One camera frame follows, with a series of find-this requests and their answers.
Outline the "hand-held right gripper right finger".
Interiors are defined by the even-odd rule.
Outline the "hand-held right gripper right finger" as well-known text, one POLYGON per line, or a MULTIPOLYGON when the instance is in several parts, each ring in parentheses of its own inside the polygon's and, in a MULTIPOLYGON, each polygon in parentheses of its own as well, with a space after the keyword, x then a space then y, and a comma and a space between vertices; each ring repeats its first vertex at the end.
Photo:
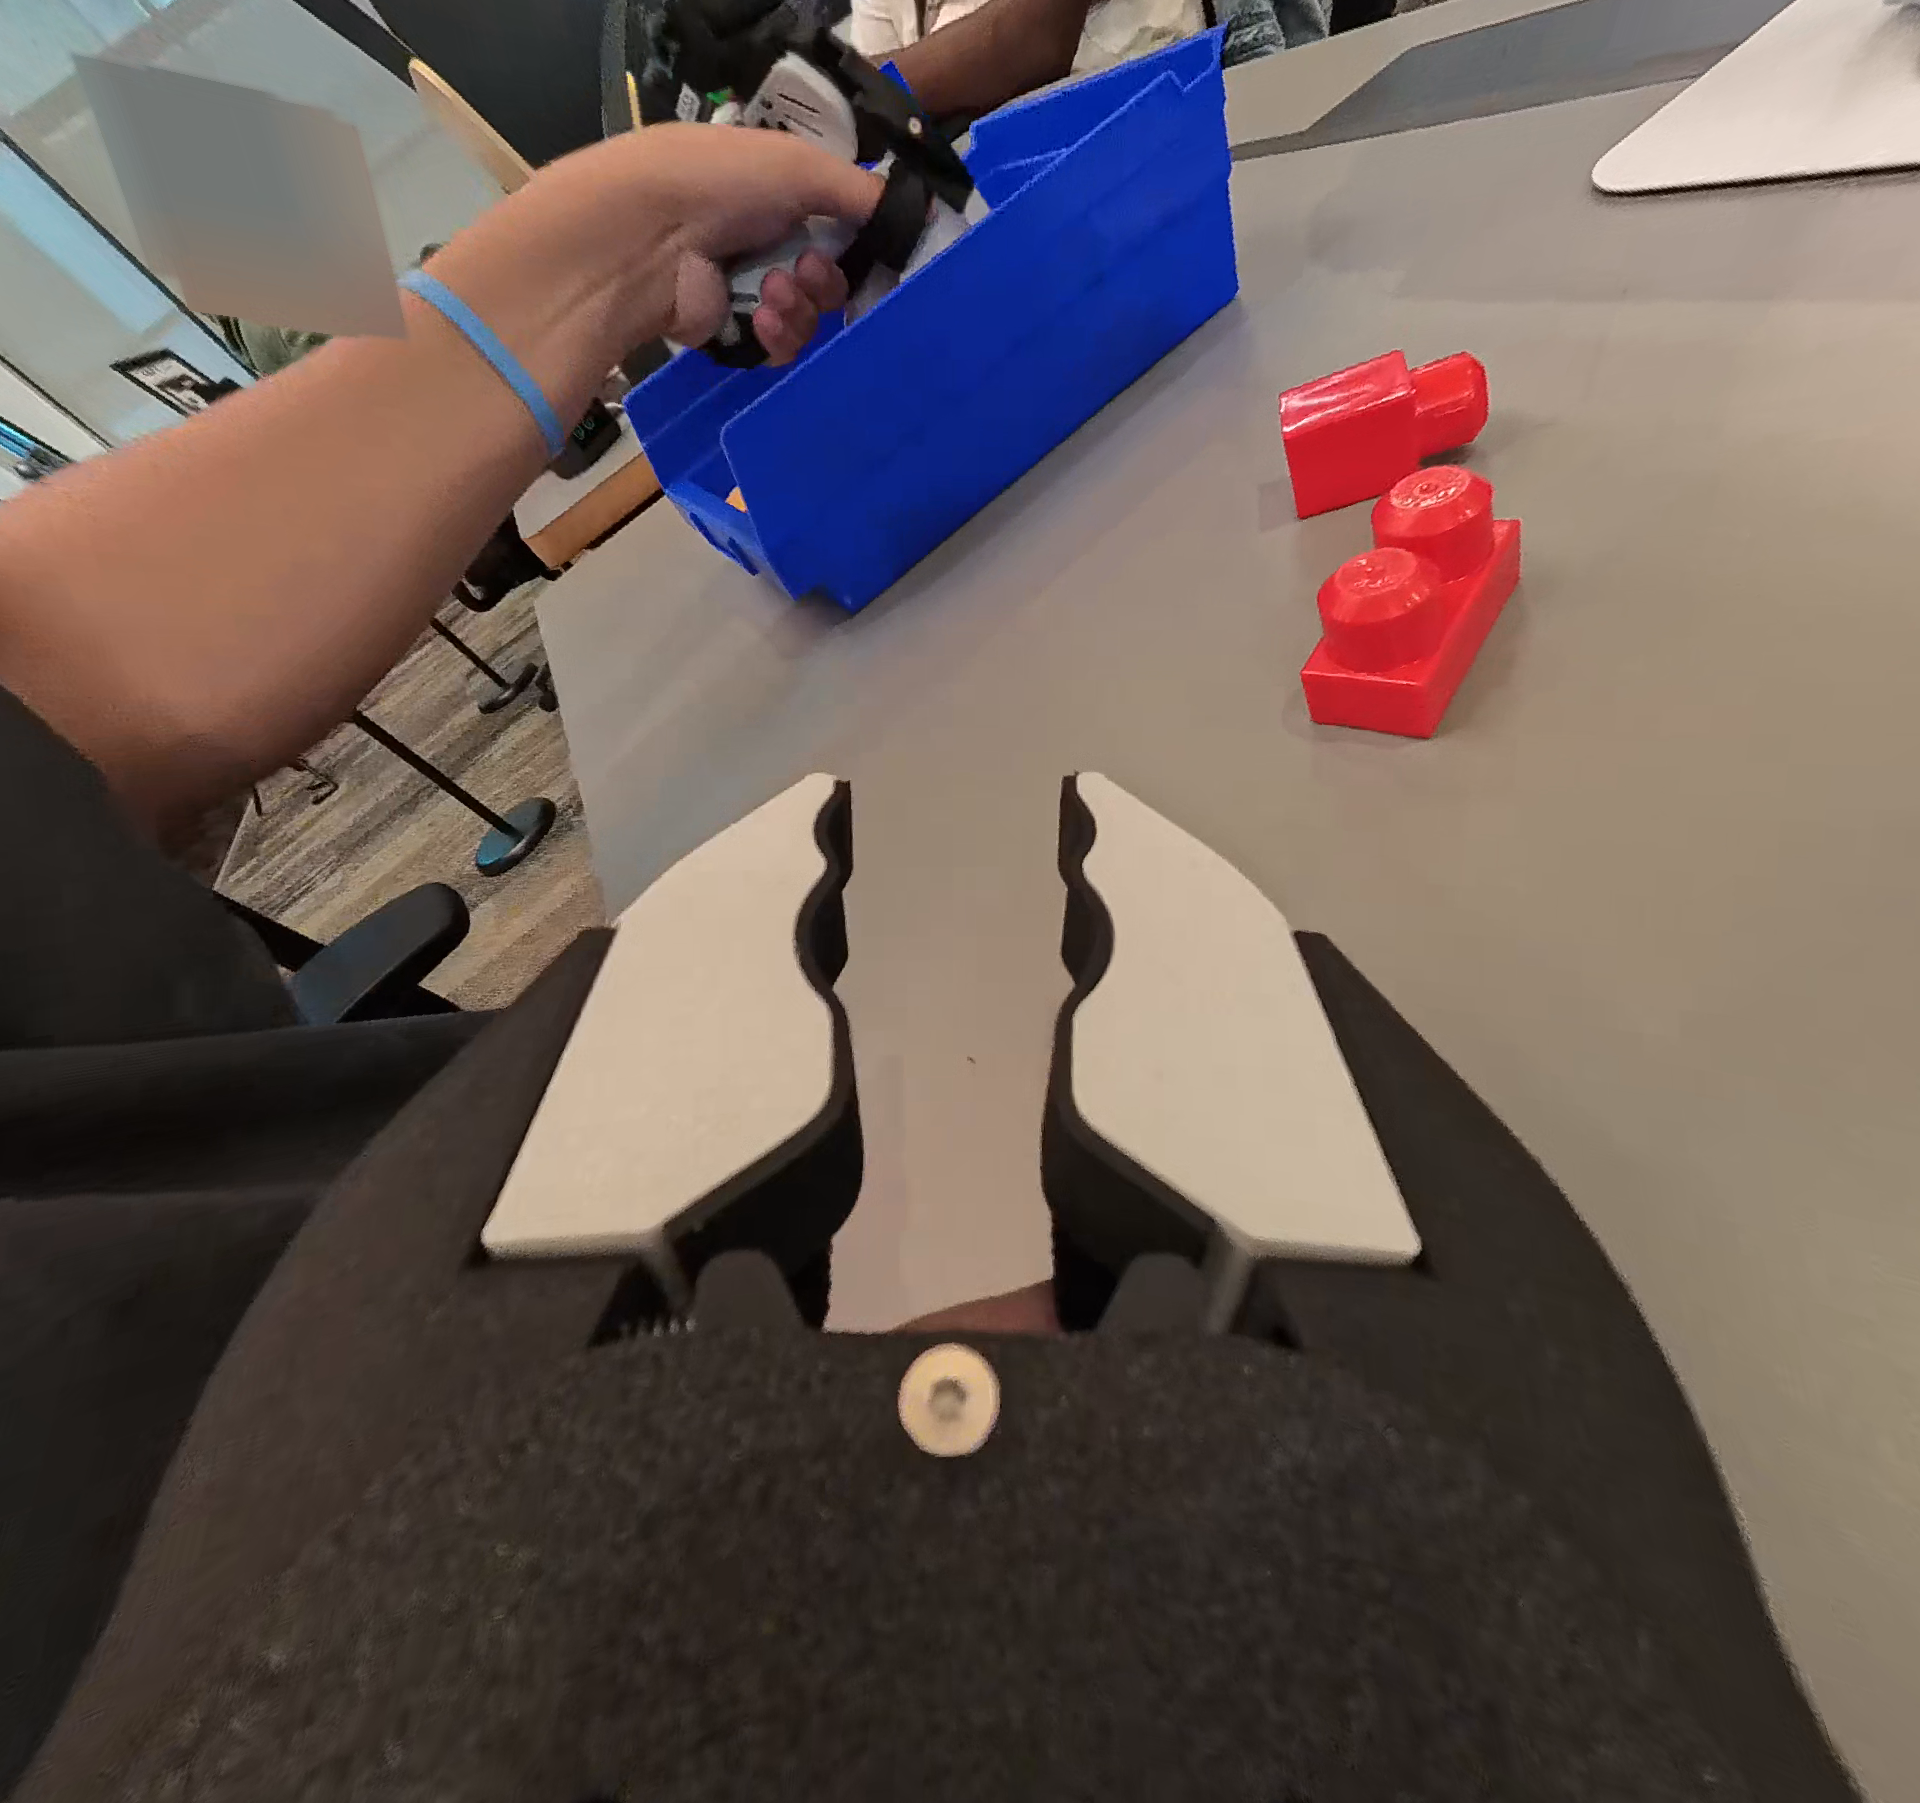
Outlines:
POLYGON ((1044 1197, 1064 1310, 1150 1258, 1230 1325, 1272 1262, 1403 1272, 1421 1229, 1284 910, 1113 776, 1063 778, 1068 994, 1044 1197))

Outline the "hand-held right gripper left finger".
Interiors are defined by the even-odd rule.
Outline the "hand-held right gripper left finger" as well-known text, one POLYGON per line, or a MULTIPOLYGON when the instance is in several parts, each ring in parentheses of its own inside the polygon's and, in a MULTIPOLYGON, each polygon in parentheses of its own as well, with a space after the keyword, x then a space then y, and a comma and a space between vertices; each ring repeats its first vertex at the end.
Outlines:
POLYGON ((644 1310, 688 1314, 711 1265, 752 1253, 825 1323, 862 1187, 850 877, 852 788, 810 773, 620 911, 480 1231, 488 1262, 636 1265, 644 1310))

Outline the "red two-stud block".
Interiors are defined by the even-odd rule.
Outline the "red two-stud block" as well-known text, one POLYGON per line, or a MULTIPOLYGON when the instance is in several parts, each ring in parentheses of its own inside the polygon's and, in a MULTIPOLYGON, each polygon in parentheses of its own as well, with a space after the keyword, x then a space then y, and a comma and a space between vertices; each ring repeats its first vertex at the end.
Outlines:
POLYGON ((1317 589, 1300 669, 1319 725, 1434 736, 1523 576, 1523 524, 1477 470, 1431 464, 1373 506, 1373 543, 1317 589))

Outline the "blue plastic bin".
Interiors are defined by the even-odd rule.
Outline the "blue plastic bin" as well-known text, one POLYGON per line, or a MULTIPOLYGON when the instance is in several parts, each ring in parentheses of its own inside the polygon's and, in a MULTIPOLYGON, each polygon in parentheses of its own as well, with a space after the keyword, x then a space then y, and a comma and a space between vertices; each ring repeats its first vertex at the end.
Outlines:
POLYGON ((789 597, 861 611, 1240 293, 1219 27, 988 114, 968 166, 984 218, 852 325, 627 394, 687 524, 789 597))

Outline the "red single-stud block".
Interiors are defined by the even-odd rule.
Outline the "red single-stud block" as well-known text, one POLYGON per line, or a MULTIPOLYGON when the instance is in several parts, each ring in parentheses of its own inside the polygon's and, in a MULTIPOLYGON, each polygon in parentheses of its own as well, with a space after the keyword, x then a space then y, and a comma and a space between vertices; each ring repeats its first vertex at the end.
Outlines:
POLYGON ((1428 461, 1469 447, 1489 419, 1489 376, 1469 349, 1411 364, 1386 349, 1279 398, 1298 518, 1378 500, 1428 461))

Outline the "person's left forearm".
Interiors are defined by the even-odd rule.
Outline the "person's left forearm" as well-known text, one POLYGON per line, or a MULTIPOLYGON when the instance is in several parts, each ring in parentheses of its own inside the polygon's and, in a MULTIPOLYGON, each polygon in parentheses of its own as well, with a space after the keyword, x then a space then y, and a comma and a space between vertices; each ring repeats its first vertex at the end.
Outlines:
POLYGON ((344 723, 546 460, 415 302, 9 500, 4 688, 170 828, 344 723))

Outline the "grey desk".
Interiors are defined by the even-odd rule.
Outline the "grey desk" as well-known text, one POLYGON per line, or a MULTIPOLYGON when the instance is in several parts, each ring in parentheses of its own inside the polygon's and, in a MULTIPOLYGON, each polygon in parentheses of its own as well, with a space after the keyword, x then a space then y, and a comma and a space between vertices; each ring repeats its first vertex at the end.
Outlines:
POLYGON ((1458 0, 1226 77, 1240 297, 855 616, 658 505, 543 600, 607 907, 852 782, 868 1179, 831 1320, 1047 1265, 1064 771, 1322 931, 1549 1166, 1796 1666, 1915 1798, 1915 180, 1610 200, 1791 0, 1458 0), (1475 349, 1523 585, 1442 734, 1309 722, 1281 388, 1475 349))

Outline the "person's left hand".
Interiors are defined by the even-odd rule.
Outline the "person's left hand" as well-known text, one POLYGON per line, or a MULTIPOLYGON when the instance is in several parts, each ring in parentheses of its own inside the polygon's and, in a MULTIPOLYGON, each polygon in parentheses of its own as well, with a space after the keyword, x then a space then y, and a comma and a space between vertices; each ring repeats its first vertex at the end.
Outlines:
POLYGON ((656 123, 542 169, 425 272, 462 295, 575 424, 636 347, 701 345, 729 274, 812 220, 864 225, 885 180, 792 136, 656 123))

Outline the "black pole stand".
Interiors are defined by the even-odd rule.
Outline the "black pole stand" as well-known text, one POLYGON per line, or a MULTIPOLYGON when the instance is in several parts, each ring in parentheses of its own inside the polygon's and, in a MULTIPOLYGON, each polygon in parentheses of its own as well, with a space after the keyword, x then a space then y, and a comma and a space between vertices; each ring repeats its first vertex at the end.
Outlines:
POLYGON ((525 798, 511 809, 492 805, 468 788, 468 782, 461 782, 446 769, 421 757, 413 746, 401 740, 364 710, 351 711, 351 725, 370 736, 377 747, 386 749, 406 769, 458 806, 468 809, 484 825, 480 843, 473 850, 473 867, 484 879, 505 877, 525 865, 542 848, 557 821, 559 809, 550 798, 525 798))

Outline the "black office chair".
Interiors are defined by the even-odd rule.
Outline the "black office chair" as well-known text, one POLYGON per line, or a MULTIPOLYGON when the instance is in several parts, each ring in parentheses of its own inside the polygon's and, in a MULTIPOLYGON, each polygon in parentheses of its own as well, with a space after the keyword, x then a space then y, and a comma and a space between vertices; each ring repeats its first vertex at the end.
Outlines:
POLYGON ((272 952, 303 1024, 363 1024, 456 1016, 461 1006, 426 986, 468 941, 465 896, 440 880, 408 890, 321 943, 216 893, 272 952))
MULTIPOLYGON (((453 588, 453 597, 468 615, 488 615, 514 589, 550 576, 538 561, 532 567, 514 567, 505 576, 498 572, 482 580, 468 572, 453 588)), ((520 661, 514 669, 504 669, 492 656, 484 656, 468 642, 444 616, 431 619, 431 634, 440 637, 473 670, 476 670, 488 688, 484 688, 474 705, 482 713, 505 711, 521 699, 532 699, 542 711, 556 713, 559 710, 557 688, 546 661, 520 661)))

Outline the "wooden board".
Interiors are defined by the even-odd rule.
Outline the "wooden board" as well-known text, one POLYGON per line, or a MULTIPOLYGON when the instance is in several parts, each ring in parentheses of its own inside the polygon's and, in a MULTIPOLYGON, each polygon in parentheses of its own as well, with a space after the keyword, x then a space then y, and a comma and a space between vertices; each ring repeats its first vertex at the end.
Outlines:
POLYGON ((501 192, 513 195, 532 180, 533 166, 425 60, 408 56, 408 80, 421 112, 501 192))

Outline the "blue wristband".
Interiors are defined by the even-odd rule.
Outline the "blue wristband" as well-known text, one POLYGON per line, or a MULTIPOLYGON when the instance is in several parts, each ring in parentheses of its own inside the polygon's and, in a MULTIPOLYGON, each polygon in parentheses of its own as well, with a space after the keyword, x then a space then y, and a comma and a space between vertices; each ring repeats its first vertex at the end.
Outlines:
POLYGON ((542 433, 543 460, 557 461, 570 443, 570 424, 565 424, 546 394, 533 372, 517 357, 517 353, 493 330, 493 325, 446 280, 415 266, 399 276, 399 289, 425 302, 444 322, 456 329, 468 347, 474 349, 492 368, 493 376, 517 398, 526 417, 542 433))

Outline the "wood-edged side table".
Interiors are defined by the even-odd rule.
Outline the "wood-edged side table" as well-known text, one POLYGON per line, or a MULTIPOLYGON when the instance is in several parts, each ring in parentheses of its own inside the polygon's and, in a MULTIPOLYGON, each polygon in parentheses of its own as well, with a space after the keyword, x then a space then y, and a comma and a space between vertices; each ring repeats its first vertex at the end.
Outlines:
POLYGON ((581 554, 623 531, 663 495, 645 453, 623 430, 618 443, 587 470, 562 479, 542 474, 514 501, 521 543, 550 574, 562 574, 581 554))

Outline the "person's dark sweatshirt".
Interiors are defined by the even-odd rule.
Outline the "person's dark sweatshirt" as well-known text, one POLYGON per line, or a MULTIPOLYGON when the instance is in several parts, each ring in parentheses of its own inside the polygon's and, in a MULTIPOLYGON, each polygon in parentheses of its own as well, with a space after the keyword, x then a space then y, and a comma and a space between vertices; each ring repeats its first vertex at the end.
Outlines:
POLYGON ((303 1024, 265 943, 2 698, 2 1782, 213 1366, 347 1161, 492 1018, 303 1024))

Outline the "black framed sign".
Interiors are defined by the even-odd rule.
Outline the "black framed sign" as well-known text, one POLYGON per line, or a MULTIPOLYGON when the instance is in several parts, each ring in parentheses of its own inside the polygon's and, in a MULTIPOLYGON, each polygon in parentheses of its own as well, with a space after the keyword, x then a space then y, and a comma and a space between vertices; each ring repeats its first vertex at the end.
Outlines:
POLYGON ((243 385, 231 376, 213 376, 187 361, 176 349, 140 349, 112 361, 112 372, 145 389, 178 417, 206 412, 243 385))

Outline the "white folding stand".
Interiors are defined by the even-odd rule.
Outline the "white folding stand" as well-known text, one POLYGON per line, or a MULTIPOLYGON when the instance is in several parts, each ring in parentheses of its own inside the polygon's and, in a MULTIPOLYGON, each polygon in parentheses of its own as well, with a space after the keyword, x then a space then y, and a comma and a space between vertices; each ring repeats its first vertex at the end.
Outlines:
POLYGON ((1918 0, 1793 0, 1592 169, 1606 197, 1918 166, 1918 0))

